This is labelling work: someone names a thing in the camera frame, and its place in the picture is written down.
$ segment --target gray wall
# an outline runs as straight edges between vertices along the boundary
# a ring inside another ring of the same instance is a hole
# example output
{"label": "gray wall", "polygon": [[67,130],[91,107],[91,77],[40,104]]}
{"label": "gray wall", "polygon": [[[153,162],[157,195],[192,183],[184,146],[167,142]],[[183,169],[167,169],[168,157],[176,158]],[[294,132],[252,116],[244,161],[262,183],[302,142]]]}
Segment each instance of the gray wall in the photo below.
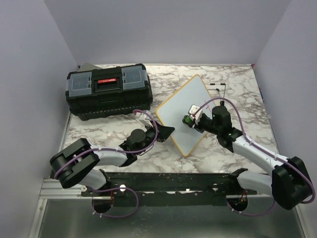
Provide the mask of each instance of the gray wall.
{"label": "gray wall", "polygon": [[78,64],[255,63],[290,0],[45,0]]}
{"label": "gray wall", "polygon": [[[292,0],[255,66],[281,153],[302,158],[317,186],[317,1]],[[317,224],[317,202],[306,206]]]}
{"label": "gray wall", "polygon": [[0,233],[23,238],[62,136],[65,79],[76,63],[42,0],[2,0],[0,32]]}

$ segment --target green object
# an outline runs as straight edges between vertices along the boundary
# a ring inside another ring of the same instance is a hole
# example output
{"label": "green object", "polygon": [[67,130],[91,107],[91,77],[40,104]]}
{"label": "green object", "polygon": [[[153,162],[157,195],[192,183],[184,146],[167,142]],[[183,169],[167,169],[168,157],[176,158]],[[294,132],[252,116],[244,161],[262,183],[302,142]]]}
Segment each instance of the green object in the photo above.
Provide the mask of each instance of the green object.
{"label": "green object", "polygon": [[189,122],[191,122],[192,120],[189,118],[189,116],[187,116],[186,118],[185,118],[185,122],[186,123],[189,123]]}

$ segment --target marble countertop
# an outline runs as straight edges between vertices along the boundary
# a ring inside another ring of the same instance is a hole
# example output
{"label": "marble countertop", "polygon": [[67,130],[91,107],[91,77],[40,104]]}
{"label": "marble countertop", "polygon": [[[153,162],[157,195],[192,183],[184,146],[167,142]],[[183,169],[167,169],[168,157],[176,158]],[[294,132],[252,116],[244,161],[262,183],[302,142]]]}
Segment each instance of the marble countertop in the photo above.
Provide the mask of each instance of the marble countertop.
{"label": "marble countertop", "polygon": [[[99,65],[106,68],[114,65]],[[199,74],[205,83],[226,83],[225,97],[238,108],[246,133],[257,143],[277,152],[270,124],[251,66],[178,66],[146,65],[151,80],[154,101],[151,112],[168,96],[175,92],[193,75]],[[207,86],[210,94],[216,96],[219,88],[223,95],[224,86]],[[234,110],[229,106],[233,126],[240,128]],[[102,119],[81,121],[72,116],[67,132],[65,146],[79,138],[103,147],[117,147],[132,130],[144,128],[131,115],[119,115]],[[242,156],[232,154],[222,148],[214,135],[208,134],[187,158],[183,158],[173,141],[155,143],[152,150],[132,165],[118,168],[102,167],[108,172],[161,172],[161,173],[230,173],[238,168],[247,168],[253,172],[263,172],[261,168]]]}

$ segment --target toolbox lid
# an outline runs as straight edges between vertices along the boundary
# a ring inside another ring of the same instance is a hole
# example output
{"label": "toolbox lid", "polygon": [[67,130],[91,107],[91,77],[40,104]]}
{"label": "toolbox lid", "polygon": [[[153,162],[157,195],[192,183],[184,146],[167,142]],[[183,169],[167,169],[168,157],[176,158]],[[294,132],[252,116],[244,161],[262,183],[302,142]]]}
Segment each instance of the toolbox lid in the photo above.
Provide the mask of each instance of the toolbox lid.
{"label": "toolbox lid", "polygon": [[69,97],[90,95],[91,76],[91,72],[71,74],[66,84],[66,91],[69,91]]}
{"label": "toolbox lid", "polygon": [[124,67],[121,69],[123,89],[143,88],[144,82],[148,80],[146,70],[141,65],[133,67]]}

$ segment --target white board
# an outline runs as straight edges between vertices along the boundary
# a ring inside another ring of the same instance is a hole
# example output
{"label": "white board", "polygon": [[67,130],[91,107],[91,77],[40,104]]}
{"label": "white board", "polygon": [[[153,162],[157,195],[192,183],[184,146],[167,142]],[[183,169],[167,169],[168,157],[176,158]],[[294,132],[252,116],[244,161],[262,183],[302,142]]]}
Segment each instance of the white board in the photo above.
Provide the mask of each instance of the white board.
{"label": "white board", "polygon": [[[200,107],[210,99],[206,86],[196,74],[156,109],[156,115],[162,125],[175,128],[170,137],[184,157],[192,152],[206,133],[199,133],[184,124],[182,120],[193,104]],[[214,103],[210,103],[203,109],[210,118],[213,107]]]}

